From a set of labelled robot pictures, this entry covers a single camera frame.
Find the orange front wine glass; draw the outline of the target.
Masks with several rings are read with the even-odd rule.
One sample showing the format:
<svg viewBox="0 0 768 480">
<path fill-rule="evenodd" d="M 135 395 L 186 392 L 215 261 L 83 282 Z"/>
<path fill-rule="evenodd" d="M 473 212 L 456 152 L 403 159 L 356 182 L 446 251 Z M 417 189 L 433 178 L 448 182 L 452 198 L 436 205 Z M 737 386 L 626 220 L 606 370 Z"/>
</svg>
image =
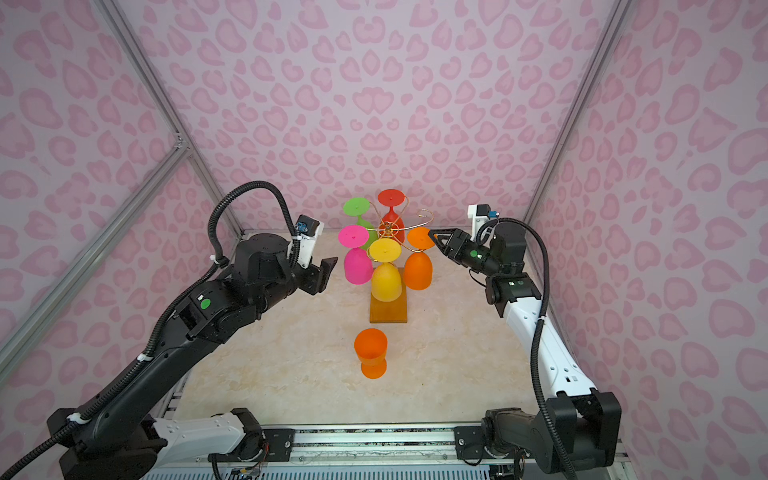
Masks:
<svg viewBox="0 0 768 480">
<path fill-rule="evenodd" d="M 432 283 L 433 264 L 427 251 L 435 246 L 427 227 L 416 227 L 406 236 L 411 254 L 406 260 L 404 270 L 405 284 L 409 289 L 426 290 Z"/>
</svg>

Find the orange wine glass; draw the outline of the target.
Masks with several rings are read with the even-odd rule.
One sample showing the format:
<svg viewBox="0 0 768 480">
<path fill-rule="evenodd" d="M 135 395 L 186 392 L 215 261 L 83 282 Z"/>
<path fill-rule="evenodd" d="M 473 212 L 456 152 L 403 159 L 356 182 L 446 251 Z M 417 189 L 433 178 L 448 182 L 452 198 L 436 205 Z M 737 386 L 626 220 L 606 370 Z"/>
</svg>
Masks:
<svg viewBox="0 0 768 480">
<path fill-rule="evenodd" d="M 369 328 L 357 335 L 354 350 L 360 361 L 361 372 L 366 378 L 378 379 L 386 373 L 387 348 L 388 339 L 379 329 Z"/>
<path fill-rule="evenodd" d="M 427 251 L 435 246 L 427 227 L 416 227 L 406 236 L 411 254 L 406 260 L 404 270 L 405 284 L 409 289 L 426 290 L 432 283 L 433 264 Z"/>
</svg>

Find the yellow wine glass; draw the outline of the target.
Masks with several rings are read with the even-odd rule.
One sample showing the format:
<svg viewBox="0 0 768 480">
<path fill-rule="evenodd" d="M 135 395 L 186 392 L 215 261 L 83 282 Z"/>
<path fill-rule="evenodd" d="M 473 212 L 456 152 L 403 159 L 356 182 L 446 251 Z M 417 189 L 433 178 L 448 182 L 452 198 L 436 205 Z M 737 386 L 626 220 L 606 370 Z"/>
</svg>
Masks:
<svg viewBox="0 0 768 480">
<path fill-rule="evenodd" d="M 372 295 L 381 302 L 393 302 L 402 293 L 402 280 L 394 262 L 401 256 L 401 245 L 391 238 L 374 241 L 369 257 L 377 263 L 372 275 Z"/>
</svg>

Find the orange back wine glass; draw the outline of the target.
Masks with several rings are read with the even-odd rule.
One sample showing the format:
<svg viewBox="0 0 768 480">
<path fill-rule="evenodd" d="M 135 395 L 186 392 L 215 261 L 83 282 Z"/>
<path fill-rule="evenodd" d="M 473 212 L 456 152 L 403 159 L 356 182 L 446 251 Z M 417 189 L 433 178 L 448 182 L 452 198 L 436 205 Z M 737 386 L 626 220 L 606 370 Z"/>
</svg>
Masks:
<svg viewBox="0 0 768 480">
<path fill-rule="evenodd" d="M 378 379 L 386 373 L 387 348 L 388 339 L 379 329 L 369 328 L 357 335 L 354 350 L 360 361 L 361 372 L 366 378 Z"/>
</svg>

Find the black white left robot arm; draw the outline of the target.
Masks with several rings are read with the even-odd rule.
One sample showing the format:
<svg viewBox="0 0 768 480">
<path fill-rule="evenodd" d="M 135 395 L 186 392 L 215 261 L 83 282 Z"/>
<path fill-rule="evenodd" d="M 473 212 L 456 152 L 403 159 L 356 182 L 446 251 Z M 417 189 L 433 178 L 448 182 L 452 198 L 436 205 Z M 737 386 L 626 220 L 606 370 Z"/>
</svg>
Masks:
<svg viewBox="0 0 768 480">
<path fill-rule="evenodd" d="M 241 328 L 298 290 L 327 287 L 336 258 L 312 253 L 323 226 L 302 220 L 296 237 L 259 233 L 239 242 L 234 262 L 214 259 L 204 276 L 171 306 L 149 342 L 119 379 L 76 409 L 48 419 L 60 439 L 66 479 L 140 479 L 152 469 L 195 456 L 235 461 L 264 456 L 262 428 L 246 408 L 178 422 L 153 418 L 153 407 L 202 359 Z"/>
</svg>

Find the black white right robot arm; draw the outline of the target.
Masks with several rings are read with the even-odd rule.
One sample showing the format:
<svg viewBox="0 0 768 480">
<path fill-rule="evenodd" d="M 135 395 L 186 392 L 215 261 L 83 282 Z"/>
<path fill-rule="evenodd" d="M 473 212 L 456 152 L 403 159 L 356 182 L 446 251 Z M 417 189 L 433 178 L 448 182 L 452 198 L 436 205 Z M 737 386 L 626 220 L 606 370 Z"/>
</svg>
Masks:
<svg viewBox="0 0 768 480">
<path fill-rule="evenodd" d="M 455 229 L 428 233 L 454 263 L 485 277 L 485 296 L 528 351 L 538 410 L 491 409 L 481 420 L 482 453 L 529 454 L 547 474 L 568 479 L 614 463 L 622 408 L 581 370 L 549 321 L 550 262 L 545 242 L 530 225 L 501 217 L 475 235 Z"/>
</svg>

